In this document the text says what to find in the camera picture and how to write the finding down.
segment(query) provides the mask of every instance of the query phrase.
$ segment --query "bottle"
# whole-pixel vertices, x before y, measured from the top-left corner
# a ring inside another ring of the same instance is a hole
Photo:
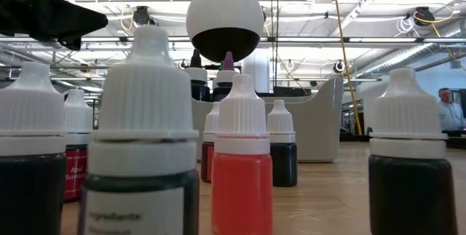
[[[270,134],[274,186],[296,186],[298,182],[296,135],[293,116],[286,110],[283,100],[274,101],[274,108],[267,115],[267,130]]]
[[[84,100],[84,90],[70,89],[65,101],[66,176],[65,202],[81,196],[81,184],[87,172],[87,144],[92,131],[92,108]]]
[[[414,70],[390,71],[374,103],[369,195],[373,235],[457,235],[451,165],[435,97]]]
[[[265,103],[249,75],[220,102],[212,172],[212,232],[272,235],[272,158]]]
[[[218,112],[220,103],[214,102],[212,110],[205,117],[205,128],[202,135],[201,180],[210,183],[212,177],[212,157],[215,133],[218,129]]]
[[[199,101],[210,101],[210,89],[207,84],[207,71],[202,69],[199,50],[195,49],[191,57],[191,63],[184,69],[191,77],[192,98]]]
[[[216,87],[213,89],[213,101],[220,101],[226,97],[232,90],[233,76],[238,72],[234,71],[233,54],[227,52],[223,66],[220,65],[220,71],[215,79]]]
[[[126,61],[108,70],[78,234],[197,235],[198,135],[190,79],[168,55],[168,34],[137,28]]]
[[[66,171],[63,97],[48,65],[24,62],[0,89],[2,234],[59,235]]]

